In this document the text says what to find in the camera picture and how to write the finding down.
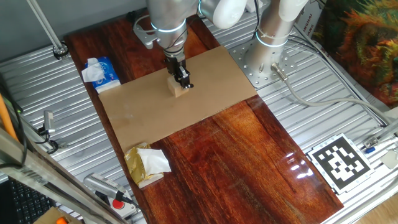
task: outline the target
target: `white cable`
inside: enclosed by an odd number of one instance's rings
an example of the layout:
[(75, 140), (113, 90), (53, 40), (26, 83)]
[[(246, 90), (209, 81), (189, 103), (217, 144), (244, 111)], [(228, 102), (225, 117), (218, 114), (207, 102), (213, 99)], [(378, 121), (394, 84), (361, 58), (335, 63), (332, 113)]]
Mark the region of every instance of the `white cable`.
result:
[(382, 118), (384, 121), (386, 121), (387, 124), (391, 124), (391, 120), (384, 115), (383, 112), (381, 112), (379, 109), (377, 109), (375, 106), (371, 105), (370, 103), (367, 103), (363, 100), (358, 100), (354, 98), (337, 98), (333, 100), (328, 100), (328, 101), (322, 101), (322, 102), (308, 102), (305, 101), (303, 98), (299, 97), (298, 94), (293, 90), (292, 86), (290, 85), (288, 80), (285, 80), (285, 84), (287, 85), (287, 88), (292, 92), (292, 95), (296, 97), (297, 100), (299, 100), (301, 103), (308, 105), (308, 106), (325, 106), (325, 105), (330, 105), (332, 103), (339, 103), (339, 102), (353, 102), (357, 104), (361, 104), (363, 106), (367, 106), (369, 109), (373, 110), (380, 118)]
[[(139, 21), (141, 21), (142, 19), (145, 19), (147, 17), (149, 17), (149, 15), (144, 15), (144, 16), (141, 16), (139, 19), (137, 19), (136, 22), (134, 23), (134, 27), (137, 26)], [(139, 32), (144, 32), (144, 33), (155, 32), (156, 31), (155, 29), (152, 29), (152, 30), (136, 29), (136, 30), (139, 31)]]

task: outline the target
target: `orange object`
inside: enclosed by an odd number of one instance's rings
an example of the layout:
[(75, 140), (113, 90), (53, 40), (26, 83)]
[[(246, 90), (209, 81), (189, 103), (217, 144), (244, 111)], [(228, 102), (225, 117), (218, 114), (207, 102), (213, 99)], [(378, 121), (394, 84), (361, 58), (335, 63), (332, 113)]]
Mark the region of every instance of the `orange object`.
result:
[(68, 223), (63, 217), (61, 217), (61, 218), (57, 219), (57, 224), (68, 224)]
[(15, 140), (19, 141), (17, 138), (17, 134), (15, 133), (14, 127), (12, 126), (10, 114), (8, 113), (7, 106), (4, 103), (4, 100), (0, 94), (0, 116), (6, 131), (8, 132), (11, 137)]

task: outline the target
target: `dark wooden surface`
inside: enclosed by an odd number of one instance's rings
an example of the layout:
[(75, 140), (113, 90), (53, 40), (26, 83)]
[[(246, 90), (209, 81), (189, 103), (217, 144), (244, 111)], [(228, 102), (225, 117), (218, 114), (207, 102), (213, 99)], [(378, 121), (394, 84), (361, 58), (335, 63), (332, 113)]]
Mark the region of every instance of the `dark wooden surface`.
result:
[[(125, 19), (65, 41), (79, 71), (88, 58), (108, 56), (122, 83), (165, 67), (162, 49), (147, 50)], [(187, 58), (217, 46), (202, 21), (188, 28)], [(343, 207), (258, 96), (153, 143), (163, 149), (172, 172), (140, 190), (97, 93), (90, 83), (85, 86), (151, 223), (320, 223)]]

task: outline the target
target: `orange pole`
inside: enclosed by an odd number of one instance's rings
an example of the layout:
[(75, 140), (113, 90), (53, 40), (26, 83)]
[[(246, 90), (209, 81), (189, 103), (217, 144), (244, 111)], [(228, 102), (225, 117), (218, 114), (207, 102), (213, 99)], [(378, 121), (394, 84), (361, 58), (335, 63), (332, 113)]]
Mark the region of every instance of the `orange pole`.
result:
[(10, 114), (8, 113), (7, 106), (4, 103), (4, 100), (0, 94), (0, 116), (6, 131), (8, 132), (11, 137), (15, 140), (19, 141), (17, 138), (17, 134), (15, 133), (14, 127), (12, 126)]

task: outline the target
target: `crumpled paper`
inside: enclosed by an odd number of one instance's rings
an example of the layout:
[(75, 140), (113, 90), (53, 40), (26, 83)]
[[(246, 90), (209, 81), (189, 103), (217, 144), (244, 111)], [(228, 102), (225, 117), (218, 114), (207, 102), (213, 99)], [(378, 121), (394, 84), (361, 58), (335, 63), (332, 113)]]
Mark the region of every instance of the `crumpled paper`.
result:
[(162, 150), (138, 148), (137, 153), (142, 159), (147, 175), (172, 171), (170, 169), (169, 161), (164, 156)]

